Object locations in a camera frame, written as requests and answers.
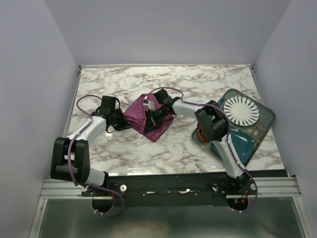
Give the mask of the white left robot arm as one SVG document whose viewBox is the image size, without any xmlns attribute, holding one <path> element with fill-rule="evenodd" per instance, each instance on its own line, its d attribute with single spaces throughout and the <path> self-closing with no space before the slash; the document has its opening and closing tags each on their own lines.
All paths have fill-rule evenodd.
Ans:
<svg viewBox="0 0 317 238">
<path fill-rule="evenodd" d="M 106 195 L 110 189 L 108 173 L 91 168 L 89 147 L 109 127 L 123 131 L 131 125 L 121 109 L 102 109 L 89 115 L 86 123 L 73 134 L 57 138 L 53 146 L 51 178 L 92 185 L 97 195 Z"/>
</svg>

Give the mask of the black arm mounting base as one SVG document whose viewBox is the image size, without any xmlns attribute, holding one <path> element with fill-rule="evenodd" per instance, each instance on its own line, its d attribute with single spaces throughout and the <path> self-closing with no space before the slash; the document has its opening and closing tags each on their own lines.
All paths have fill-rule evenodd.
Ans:
<svg viewBox="0 0 317 238">
<path fill-rule="evenodd" d="M 227 196 L 242 197 L 251 192 L 248 175 L 230 178 L 225 172 L 145 176 L 115 176 L 107 179 L 107 188 L 116 193 L 90 187 L 84 197 L 113 198 L 115 205 L 137 206 L 226 206 Z"/>
</svg>

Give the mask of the purple cloth napkin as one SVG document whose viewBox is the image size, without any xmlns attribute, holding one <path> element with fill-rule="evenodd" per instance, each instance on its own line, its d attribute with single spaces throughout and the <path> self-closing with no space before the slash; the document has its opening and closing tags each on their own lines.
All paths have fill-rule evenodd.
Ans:
<svg viewBox="0 0 317 238">
<path fill-rule="evenodd" d="M 159 128 L 156 128 L 149 133 L 144 134 L 143 131 L 146 124 L 145 111 L 146 109 L 148 109 L 148 106 L 143 104 L 146 95 L 147 94 L 142 94 L 141 96 L 139 96 L 124 112 L 124 115 L 126 116 L 127 120 L 134 130 L 145 136 L 151 142 L 156 142 L 172 124 L 173 115 L 168 115 L 167 117 L 165 117 L 163 119 L 162 126 L 160 126 Z"/>
</svg>

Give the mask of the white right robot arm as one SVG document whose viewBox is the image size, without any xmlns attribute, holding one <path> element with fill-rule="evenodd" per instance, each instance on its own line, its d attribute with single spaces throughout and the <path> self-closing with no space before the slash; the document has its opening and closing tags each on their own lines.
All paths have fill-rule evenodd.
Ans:
<svg viewBox="0 0 317 238">
<path fill-rule="evenodd" d="M 250 174 L 246 171 L 234 148 L 231 138 L 231 123 L 216 102 L 195 104 L 176 99 L 163 104 L 156 110 L 146 109 L 145 115 L 144 134 L 161 127 L 163 119 L 168 115 L 196 118 L 203 137 L 211 141 L 219 152 L 229 177 L 229 191 L 239 194 L 245 190 Z"/>
</svg>

